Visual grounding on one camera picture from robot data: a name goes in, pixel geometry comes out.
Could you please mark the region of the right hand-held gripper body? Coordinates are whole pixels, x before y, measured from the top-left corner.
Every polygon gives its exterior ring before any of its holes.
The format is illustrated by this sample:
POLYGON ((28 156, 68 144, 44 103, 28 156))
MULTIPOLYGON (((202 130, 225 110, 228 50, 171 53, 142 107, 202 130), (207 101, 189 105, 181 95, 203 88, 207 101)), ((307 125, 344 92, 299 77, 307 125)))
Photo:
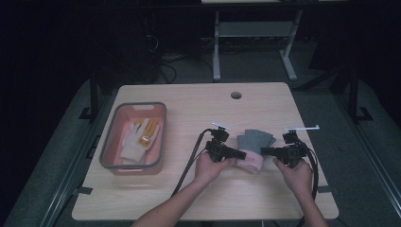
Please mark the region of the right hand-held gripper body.
POLYGON ((290 168, 294 168, 303 157, 307 157, 312 166, 317 167, 315 152, 298 137, 297 131, 316 131, 319 128, 319 125, 314 127, 283 127, 283 138, 287 144, 284 147, 287 157, 283 160, 283 163, 289 165, 290 168))

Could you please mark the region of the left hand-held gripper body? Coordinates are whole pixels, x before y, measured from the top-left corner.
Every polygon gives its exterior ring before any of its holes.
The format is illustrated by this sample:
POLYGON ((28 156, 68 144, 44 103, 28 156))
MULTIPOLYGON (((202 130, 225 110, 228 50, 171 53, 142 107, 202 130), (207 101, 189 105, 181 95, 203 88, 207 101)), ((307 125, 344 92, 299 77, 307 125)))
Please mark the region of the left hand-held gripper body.
POLYGON ((221 124, 213 122, 216 129, 211 129, 212 140, 206 142, 205 149, 209 153, 213 162, 221 162, 229 157, 229 150, 225 146, 225 142, 229 137, 228 128, 221 124))

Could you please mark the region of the grey glove with pink cuff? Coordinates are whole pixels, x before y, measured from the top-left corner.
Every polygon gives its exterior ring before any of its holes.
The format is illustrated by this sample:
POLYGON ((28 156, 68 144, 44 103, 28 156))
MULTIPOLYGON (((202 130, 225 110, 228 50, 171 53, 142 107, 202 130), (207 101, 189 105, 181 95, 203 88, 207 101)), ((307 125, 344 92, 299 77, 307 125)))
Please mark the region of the grey glove with pink cuff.
POLYGON ((276 139, 265 131, 245 130, 243 134, 236 137, 236 140, 238 149, 246 153, 246 158, 236 159, 235 166, 252 174, 258 174, 264 162, 261 148, 269 148, 276 139))

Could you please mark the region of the white fluffy glove with bear patch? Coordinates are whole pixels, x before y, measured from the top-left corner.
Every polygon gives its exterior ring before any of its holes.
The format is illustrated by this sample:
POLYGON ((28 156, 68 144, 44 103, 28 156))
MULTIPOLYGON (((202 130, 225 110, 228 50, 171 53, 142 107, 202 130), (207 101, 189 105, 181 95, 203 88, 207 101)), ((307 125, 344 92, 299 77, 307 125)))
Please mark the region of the white fluffy glove with bear patch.
POLYGON ((160 124, 156 119, 142 118, 130 122, 122 140, 121 158, 124 165, 141 165, 156 140, 160 124))

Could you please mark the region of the pink basket with grey rim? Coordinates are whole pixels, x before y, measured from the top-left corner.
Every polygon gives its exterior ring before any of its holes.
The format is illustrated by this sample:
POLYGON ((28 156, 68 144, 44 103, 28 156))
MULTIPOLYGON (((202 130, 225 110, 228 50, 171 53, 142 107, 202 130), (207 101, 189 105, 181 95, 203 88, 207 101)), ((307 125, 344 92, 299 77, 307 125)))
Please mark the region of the pink basket with grey rim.
POLYGON ((166 105, 163 102, 132 102, 118 105, 100 152, 100 164, 116 176, 158 174, 163 168, 165 127, 166 105), (143 164, 124 165, 120 156, 123 137, 129 130, 130 122, 142 118, 156 119, 159 122, 158 135, 147 151, 143 164))

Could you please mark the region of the person's left hand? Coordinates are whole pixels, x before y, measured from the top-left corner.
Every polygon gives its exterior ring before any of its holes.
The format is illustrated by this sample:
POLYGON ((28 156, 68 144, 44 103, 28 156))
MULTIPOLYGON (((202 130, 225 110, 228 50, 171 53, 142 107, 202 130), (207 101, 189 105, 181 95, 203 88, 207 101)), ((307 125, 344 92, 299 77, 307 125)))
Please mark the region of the person's left hand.
POLYGON ((207 153, 203 153, 196 162, 193 182, 206 187, 219 176, 224 168, 231 166, 234 162, 233 158, 224 159, 222 162, 213 162, 207 153))

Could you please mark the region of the person's right hand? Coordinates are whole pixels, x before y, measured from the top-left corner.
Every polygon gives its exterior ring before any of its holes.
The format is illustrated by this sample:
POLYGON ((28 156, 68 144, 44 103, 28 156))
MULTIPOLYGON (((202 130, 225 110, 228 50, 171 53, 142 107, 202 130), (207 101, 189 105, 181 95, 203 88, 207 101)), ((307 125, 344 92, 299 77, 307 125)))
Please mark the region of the person's right hand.
POLYGON ((306 161, 301 160, 294 168, 284 165, 276 158, 272 161, 281 171, 286 185, 297 199, 312 197, 312 170, 306 161))

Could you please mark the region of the black metal stand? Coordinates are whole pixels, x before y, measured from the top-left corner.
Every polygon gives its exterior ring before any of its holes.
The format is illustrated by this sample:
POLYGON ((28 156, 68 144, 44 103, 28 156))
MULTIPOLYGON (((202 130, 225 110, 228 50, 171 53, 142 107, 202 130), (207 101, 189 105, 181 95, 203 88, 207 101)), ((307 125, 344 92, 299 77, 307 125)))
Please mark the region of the black metal stand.
POLYGON ((357 104, 358 97, 358 74, 355 68, 350 71, 349 80, 349 96, 348 96, 348 113, 355 124, 360 121, 372 121, 373 118, 365 107, 359 107, 357 104))
POLYGON ((79 115, 79 119, 87 119, 90 122, 94 122, 99 112, 98 88, 95 75, 91 75, 89 79, 89 85, 90 85, 90 106, 82 109, 79 115))

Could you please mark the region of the grey metal desk frame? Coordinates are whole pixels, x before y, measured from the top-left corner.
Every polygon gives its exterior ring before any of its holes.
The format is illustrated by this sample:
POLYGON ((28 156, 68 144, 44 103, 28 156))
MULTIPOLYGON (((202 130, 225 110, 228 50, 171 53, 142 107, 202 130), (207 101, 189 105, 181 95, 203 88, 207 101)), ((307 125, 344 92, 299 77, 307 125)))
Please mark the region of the grey metal desk frame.
POLYGON ((290 51, 293 46, 303 11, 296 12, 292 21, 278 22, 221 22, 219 12, 215 13, 213 81, 221 80, 219 60, 220 38, 287 38, 288 43, 279 51, 282 63, 290 80, 296 80, 297 75, 290 61, 290 51))

